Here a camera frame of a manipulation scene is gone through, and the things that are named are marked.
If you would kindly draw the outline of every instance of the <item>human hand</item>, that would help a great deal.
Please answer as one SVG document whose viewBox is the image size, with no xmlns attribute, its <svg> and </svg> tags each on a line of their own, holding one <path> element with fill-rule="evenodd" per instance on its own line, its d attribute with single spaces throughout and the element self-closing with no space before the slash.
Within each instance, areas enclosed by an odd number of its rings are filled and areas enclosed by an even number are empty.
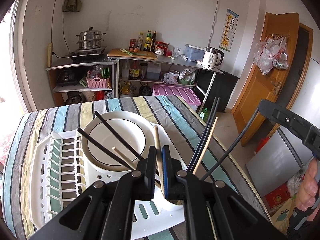
<svg viewBox="0 0 320 240">
<path fill-rule="evenodd" d="M 300 185 L 295 202 L 296 207 L 301 211 L 306 211 L 308 207 L 312 207 L 316 202 L 316 194 L 319 194 L 318 184 L 314 177 L 317 174 L 318 164 L 317 160 L 313 159 L 308 166 L 308 169 L 304 175 L 304 180 Z M 320 204 L 315 211 L 308 216 L 307 221 L 312 221 L 318 213 Z"/>
</svg>

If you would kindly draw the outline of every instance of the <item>white kettle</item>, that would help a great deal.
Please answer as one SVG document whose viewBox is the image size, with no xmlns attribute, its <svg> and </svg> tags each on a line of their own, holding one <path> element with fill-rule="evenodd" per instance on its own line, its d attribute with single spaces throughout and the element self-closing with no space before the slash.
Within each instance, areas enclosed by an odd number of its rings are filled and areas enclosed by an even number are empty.
<svg viewBox="0 0 320 240">
<path fill-rule="evenodd" d="M 207 69 L 214 69 L 216 66 L 221 65 L 224 53 L 221 50 L 206 47 L 206 52 L 204 53 L 204 57 L 202 60 L 202 67 Z M 220 62 L 217 63 L 218 54 L 221 55 Z"/>
</svg>

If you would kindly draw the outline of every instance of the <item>white dish rack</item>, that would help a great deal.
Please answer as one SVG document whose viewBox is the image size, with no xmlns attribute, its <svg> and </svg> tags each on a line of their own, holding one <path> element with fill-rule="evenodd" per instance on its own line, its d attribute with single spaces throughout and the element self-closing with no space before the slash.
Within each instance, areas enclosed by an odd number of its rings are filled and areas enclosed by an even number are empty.
<svg viewBox="0 0 320 240">
<path fill-rule="evenodd" d="M 158 125 L 161 145 L 169 145 L 171 157 L 186 165 L 164 128 Z M 129 171 L 102 173 L 94 169 L 81 150 L 76 131 L 48 135 L 36 145 L 30 176 L 31 221 L 41 228 L 96 180 L 117 181 Z M 166 201 L 156 187 L 153 201 L 136 201 L 131 239 L 143 238 L 184 221 L 181 205 Z"/>
</svg>

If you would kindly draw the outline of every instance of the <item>metal screw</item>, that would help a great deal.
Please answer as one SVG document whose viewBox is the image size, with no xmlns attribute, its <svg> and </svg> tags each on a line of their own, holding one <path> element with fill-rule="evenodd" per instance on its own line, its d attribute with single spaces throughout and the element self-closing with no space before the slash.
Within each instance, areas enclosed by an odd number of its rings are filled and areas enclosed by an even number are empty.
<svg viewBox="0 0 320 240">
<path fill-rule="evenodd" d="M 185 177 L 185 176 L 187 176 L 187 174 L 188 174 L 188 173 L 187 173 L 186 171 L 183 171 L 183 170 L 177 172 L 177 175 L 178 175 L 179 177 Z"/>
<path fill-rule="evenodd" d="M 95 188 L 101 188 L 101 187 L 103 187 L 103 185 L 104 185 L 104 183 L 103 183 L 102 180 L 97 180 L 97 181 L 93 184 L 93 186 L 94 186 Z"/>
<path fill-rule="evenodd" d="M 132 173 L 131 173 L 131 176 L 132 177 L 135 177 L 135 178 L 138 178 L 138 177 L 140 177 L 141 176 L 141 171 L 133 171 Z"/>
<path fill-rule="evenodd" d="M 226 185 L 222 180 L 216 180 L 214 184 L 216 187 L 224 187 Z"/>
</svg>

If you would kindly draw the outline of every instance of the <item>soy sauce bottle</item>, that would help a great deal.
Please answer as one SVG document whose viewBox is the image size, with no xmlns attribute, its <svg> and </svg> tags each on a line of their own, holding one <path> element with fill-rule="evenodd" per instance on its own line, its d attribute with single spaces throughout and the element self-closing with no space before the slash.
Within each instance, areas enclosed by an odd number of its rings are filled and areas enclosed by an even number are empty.
<svg viewBox="0 0 320 240">
<path fill-rule="evenodd" d="M 153 32 L 153 35 L 151 37 L 151 44 L 150 44 L 150 51 L 155 52 L 155 47 L 156 47 L 156 31 Z"/>
</svg>

